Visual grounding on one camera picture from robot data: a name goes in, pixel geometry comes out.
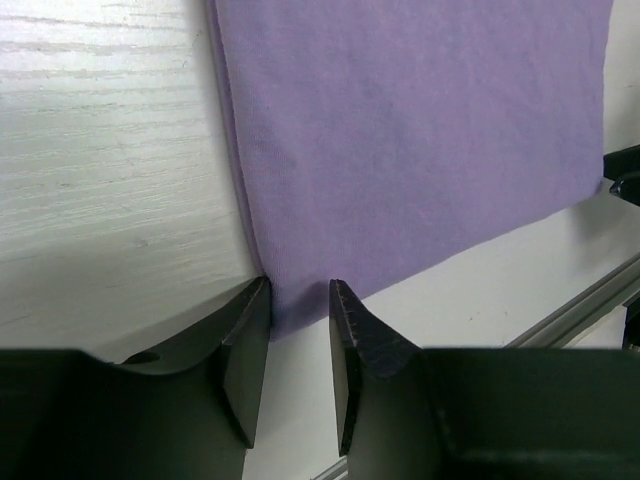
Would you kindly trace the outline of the lilac t shirt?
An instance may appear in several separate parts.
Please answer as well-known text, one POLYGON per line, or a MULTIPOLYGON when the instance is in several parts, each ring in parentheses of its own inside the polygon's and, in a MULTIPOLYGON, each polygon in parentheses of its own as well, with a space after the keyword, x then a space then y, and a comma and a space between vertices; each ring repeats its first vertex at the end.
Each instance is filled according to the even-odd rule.
POLYGON ((212 1, 271 336, 596 194, 608 1, 212 1))

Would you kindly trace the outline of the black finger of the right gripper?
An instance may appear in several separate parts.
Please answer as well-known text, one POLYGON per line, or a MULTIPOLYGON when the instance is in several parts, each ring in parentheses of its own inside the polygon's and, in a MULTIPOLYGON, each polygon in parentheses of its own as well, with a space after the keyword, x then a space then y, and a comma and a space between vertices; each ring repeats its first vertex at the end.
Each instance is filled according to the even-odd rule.
POLYGON ((640 205, 640 146, 604 156, 604 177, 613 184, 609 193, 627 203, 640 205))

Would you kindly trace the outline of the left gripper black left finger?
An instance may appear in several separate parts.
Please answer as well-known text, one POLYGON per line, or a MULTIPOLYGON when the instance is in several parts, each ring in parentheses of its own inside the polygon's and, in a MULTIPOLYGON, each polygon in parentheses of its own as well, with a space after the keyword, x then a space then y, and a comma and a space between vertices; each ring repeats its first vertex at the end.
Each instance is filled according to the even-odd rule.
POLYGON ((121 363, 1 353, 5 479, 239 479, 254 446, 271 324, 258 277, 121 363))

